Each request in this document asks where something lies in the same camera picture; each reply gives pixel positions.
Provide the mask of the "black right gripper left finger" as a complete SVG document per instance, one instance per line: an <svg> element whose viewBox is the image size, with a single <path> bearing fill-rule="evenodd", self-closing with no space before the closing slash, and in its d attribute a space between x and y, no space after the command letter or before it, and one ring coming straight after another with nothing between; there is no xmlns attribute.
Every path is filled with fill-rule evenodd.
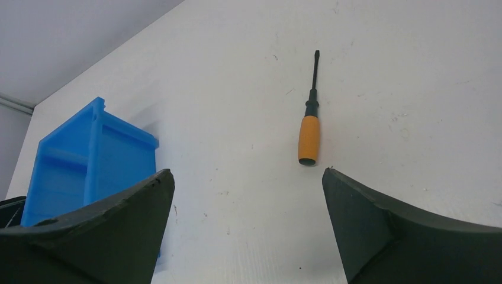
<svg viewBox="0 0 502 284"><path fill-rule="evenodd" d="M150 283L175 181L163 169L90 205L1 230L2 283Z"/></svg>

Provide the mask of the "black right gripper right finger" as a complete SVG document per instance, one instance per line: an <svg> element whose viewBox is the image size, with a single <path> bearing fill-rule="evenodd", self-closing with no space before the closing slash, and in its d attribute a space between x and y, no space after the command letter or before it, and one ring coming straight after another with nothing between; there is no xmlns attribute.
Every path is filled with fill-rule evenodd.
<svg viewBox="0 0 502 284"><path fill-rule="evenodd" d="M444 217L327 168L322 178L349 283L500 283L501 229Z"/></svg>

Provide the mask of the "orange handled screwdriver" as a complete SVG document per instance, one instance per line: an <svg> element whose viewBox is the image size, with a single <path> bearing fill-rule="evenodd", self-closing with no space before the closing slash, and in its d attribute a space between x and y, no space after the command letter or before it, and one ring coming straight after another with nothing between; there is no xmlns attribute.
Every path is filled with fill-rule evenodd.
<svg viewBox="0 0 502 284"><path fill-rule="evenodd" d="M305 114L301 121L298 139L298 161L303 166L314 166L317 163L320 148L319 102L316 89L319 58L320 51L316 50L312 86L308 100L305 102Z"/></svg>

